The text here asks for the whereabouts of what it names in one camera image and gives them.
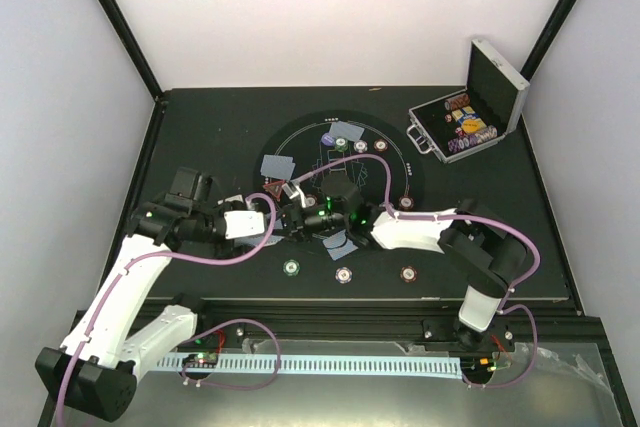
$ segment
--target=stack of poker chips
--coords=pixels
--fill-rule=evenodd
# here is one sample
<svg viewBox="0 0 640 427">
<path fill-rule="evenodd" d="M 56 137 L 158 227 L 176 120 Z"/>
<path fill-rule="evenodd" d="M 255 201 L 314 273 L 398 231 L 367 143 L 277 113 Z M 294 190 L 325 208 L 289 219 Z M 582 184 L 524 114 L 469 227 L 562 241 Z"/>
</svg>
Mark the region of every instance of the stack of poker chips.
<svg viewBox="0 0 640 427">
<path fill-rule="evenodd" d="M 498 129 L 490 125 L 489 127 L 474 132 L 473 134 L 466 134 L 459 139 L 453 139 L 448 142 L 449 152 L 457 154 L 469 147 L 475 147 L 476 145 L 484 144 L 498 136 Z"/>
<path fill-rule="evenodd" d="M 444 108 L 447 110 L 458 110 L 466 107 L 471 103 L 471 99 L 467 94 L 456 95 L 444 101 Z"/>
</svg>

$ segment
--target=black metal rail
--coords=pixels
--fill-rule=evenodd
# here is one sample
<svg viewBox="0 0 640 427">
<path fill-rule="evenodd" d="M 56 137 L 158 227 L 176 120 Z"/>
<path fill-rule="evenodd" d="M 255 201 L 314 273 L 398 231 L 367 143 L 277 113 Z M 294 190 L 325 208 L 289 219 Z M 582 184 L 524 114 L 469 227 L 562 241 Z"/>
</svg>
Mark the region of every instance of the black metal rail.
<svg viewBox="0 0 640 427">
<path fill-rule="evenodd" d="M 542 63 L 542 59 L 544 59 L 544 56 L 547 54 L 547 50 L 549 50 L 549 47 L 551 47 L 556 35 L 560 32 L 562 24 L 567 20 L 569 12 L 573 9 L 576 1 L 577 0 L 558 0 L 556 7 L 549 16 L 549 20 L 547 20 L 546 25 L 540 33 L 540 37 L 538 37 L 538 40 L 533 46 L 524 67 L 522 67 L 522 70 L 520 71 L 525 79 L 531 80 L 533 78 L 533 75 L 536 73 L 536 70 L 538 70 L 538 67 Z"/>
<path fill-rule="evenodd" d="M 125 225 L 129 220 L 133 209 L 138 204 L 140 191 L 142 190 L 142 185 L 147 175 L 149 162 L 151 161 L 151 155 L 153 154 L 153 149 L 156 145 L 158 132 L 160 132 L 162 120 L 164 119 L 164 113 L 168 106 L 167 98 L 168 97 L 165 96 L 159 100 L 156 100 L 155 106 L 153 107 L 151 120 L 149 121 L 149 126 L 147 127 L 147 132 L 142 142 L 142 148 L 140 149 L 136 167 L 133 171 L 133 177 L 131 178 L 131 183 L 129 184 L 129 190 L 127 191 L 124 206 L 122 207 L 122 212 L 120 214 L 120 218 L 118 219 L 118 225 L 116 226 L 116 231 L 113 236 L 113 242 L 111 243 L 111 247 L 109 248 L 107 262 L 104 269 L 102 270 L 102 277 L 100 279 L 101 285 L 109 275 L 109 272 L 111 272 L 111 268 L 118 258 L 118 253 L 120 252 L 120 244 L 122 243 L 122 239 L 124 239 Z"/>
<path fill-rule="evenodd" d="M 167 301 L 147 301 L 137 316 L 132 333 L 141 329 L 156 318 L 168 304 Z M 411 308 L 380 309 L 374 306 L 364 309 L 353 309 L 345 306 L 318 306 L 304 308 L 300 305 L 287 306 L 281 303 L 246 303 L 211 301 L 207 311 L 214 311 L 209 323 L 218 323 L 238 317 L 248 317 L 268 325 L 282 339 L 330 339 L 337 341 L 394 341 L 420 342 L 423 339 L 423 322 L 425 319 L 444 319 L 451 323 L 456 317 L 457 309 L 444 311 L 440 307 L 424 308 L 419 311 Z M 629 398 L 624 389 L 620 372 L 600 319 L 595 317 L 575 316 L 571 310 L 558 315 L 553 308 L 543 305 L 534 306 L 533 312 L 538 327 L 538 338 L 548 343 L 585 343 L 598 347 L 606 374 L 615 397 L 616 406 L 625 427 L 637 427 Z M 79 311 L 75 322 L 84 315 Z M 514 339 L 528 341 L 531 338 L 531 326 L 525 315 L 509 315 L 509 331 Z M 233 332 L 230 331 L 229 345 L 233 346 Z M 257 339 L 266 338 L 262 331 L 245 328 L 243 337 Z M 42 412 L 41 427 L 48 427 L 53 418 L 54 403 L 48 399 Z"/>
<path fill-rule="evenodd" d="M 122 45 L 127 50 L 129 57 L 131 57 L 131 61 L 135 65 L 136 69 L 138 69 L 138 73 L 142 80 L 149 89 L 149 93 L 151 97 L 154 99 L 159 99 L 162 97 L 162 89 L 160 88 L 160 84 L 156 80 L 147 59 L 145 58 L 140 46 L 138 45 L 138 41 L 136 40 L 133 32 L 129 28 L 129 24 L 127 23 L 120 7 L 116 0 L 98 0 L 102 8 L 104 9 L 105 14 L 111 21 L 111 25 L 115 29 Z"/>
</svg>

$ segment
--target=case handle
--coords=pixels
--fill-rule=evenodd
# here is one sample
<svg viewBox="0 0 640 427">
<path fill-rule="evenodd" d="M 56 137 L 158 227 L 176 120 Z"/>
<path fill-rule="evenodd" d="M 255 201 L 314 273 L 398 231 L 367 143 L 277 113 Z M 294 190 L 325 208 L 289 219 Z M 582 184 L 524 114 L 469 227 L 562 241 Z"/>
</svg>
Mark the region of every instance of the case handle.
<svg viewBox="0 0 640 427">
<path fill-rule="evenodd" d="M 422 155 L 430 154 L 433 151 L 433 147 L 429 147 L 426 150 L 422 149 L 421 146 L 424 145 L 426 139 L 424 139 L 424 137 L 420 135 L 419 138 L 423 139 L 423 141 L 418 144 L 418 141 L 413 137 L 413 135 L 411 135 L 411 131 L 413 130 L 416 130 L 416 125 L 414 123 L 411 123 L 411 125 L 407 127 L 407 137 L 409 137 L 411 143 L 416 146 L 416 149 L 418 149 L 418 152 L 420 152 Z"/>
</svg>

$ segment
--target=poker chip case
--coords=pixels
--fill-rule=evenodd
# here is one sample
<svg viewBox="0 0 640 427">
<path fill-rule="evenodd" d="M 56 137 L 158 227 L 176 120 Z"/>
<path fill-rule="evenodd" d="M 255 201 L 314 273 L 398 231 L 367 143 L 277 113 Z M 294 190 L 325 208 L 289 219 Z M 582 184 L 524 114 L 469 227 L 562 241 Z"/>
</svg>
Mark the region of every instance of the poker chip case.
<svg viewBox="0 0 640 427">
<path fill-rule="evenodd" d="M 529 82 L 485 39 L 473 39 L 467 85 L 409 109 L 407 136 L 444 163 L 487 149 L 513 132 Z"/>
</svg>

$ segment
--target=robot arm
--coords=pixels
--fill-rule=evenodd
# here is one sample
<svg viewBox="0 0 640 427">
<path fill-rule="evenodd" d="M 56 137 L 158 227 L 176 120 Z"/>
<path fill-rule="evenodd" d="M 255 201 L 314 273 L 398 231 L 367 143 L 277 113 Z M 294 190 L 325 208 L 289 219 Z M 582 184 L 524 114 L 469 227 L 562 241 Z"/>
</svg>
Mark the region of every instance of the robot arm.
<svg viewBox="0 0 640 427">
<path fill-rule="evenodd" d="M 248 210 L 241 197 L 206 206 L 209 184 L 210 178 L 199 172 L 180 169 L 168 193 L 143 204 L 132 216 L 118 258 L 91 306 L 59 349 L 45 348 L 36 360 L 36 370 L 53 398 L 58 396 L 71 356 L 82 345 L 65 404 L 114 421 L 129 406 L 145 374 L 193 336 L 197 309 L 169 305 L 127 338 L 144 299 L 171 258 L 149 256 L 127 266 L 145 254 L 170 254 L 187 240 L 206 242 L 214 257 L 229 257 L 234 239 L 264 233 L 264 215 Z M 100 315 L 94 319 L 98 309 Z"/>
<path fill-rule="evenodd" d="M 477 348 L 508 286 L 522 273 L 527 249 L 518 239 L 499 229 L 433 218 L 466 214 L 499 220 L 493 212 L 466 200 L 440 212 L 412 212 L 396 217 L 383 207 L 365 202 L 357 187 L 345 175 L 336 173 L 327 175 L 321 184 L 322 193 L 329 201 L 306 208 L 296 202 L 304 195 L 299 192 L 299 186 L 295 187 L 285 190 L 293 193 L 289 195 L 293 203 L 285 222 L 289 232 L 304 236 L 314 226 L 327 229 L 344 225 L 347 236 L 359 247 L 409 248 L 447 255 L 469 284 L 458 313 L 458 340 L 468 350 Z"/>
</svg>

